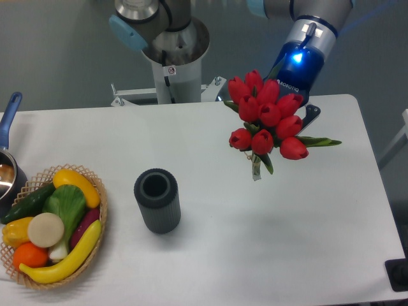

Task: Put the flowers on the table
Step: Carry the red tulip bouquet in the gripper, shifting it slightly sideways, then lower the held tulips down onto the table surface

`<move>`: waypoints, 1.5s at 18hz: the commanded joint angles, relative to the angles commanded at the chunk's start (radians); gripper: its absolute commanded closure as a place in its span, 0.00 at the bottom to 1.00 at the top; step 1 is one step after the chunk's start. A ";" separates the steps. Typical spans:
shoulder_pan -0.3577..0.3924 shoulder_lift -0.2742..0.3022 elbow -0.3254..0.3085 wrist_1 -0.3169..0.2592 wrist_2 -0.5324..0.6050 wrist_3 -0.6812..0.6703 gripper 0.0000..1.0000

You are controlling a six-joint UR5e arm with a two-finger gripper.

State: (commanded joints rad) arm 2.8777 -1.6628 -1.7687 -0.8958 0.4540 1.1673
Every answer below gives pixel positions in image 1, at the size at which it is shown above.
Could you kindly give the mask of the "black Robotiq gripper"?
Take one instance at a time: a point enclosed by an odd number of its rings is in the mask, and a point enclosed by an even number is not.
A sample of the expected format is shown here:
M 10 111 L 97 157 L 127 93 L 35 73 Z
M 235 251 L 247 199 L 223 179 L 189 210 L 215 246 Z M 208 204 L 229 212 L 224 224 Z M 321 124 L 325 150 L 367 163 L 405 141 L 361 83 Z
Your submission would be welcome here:
M 303 97 L 302 105 L 309 102 L 310 89 L 324 65 L 323 54 L 298 41 L 285 43 L 270 70 L 267 79 L 277 80 L 280 87 L 279 97 L 298 94 Z M 302 119 L 303 131 L 321 114 L 318 106 L 308 104 Z

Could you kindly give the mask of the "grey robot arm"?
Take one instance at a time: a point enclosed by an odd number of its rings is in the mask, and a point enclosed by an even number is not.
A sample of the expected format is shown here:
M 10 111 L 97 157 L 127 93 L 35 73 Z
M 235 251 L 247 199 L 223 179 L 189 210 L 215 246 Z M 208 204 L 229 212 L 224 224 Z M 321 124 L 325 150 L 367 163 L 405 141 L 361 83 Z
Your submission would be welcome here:
M 294 22 L 269 78 L 282 94 L 304 100 L 343 28 L 354 1 L 248 1 L 251 13 L 264 18 L 289 16 Z M 116 1 L 109 19 L 114 35 L 150 61 L 160 104 L 222 101 L 226 80 L 201 82 L 201 61 L 210 44 L 203 22 L 191 14 L 190 1 Z

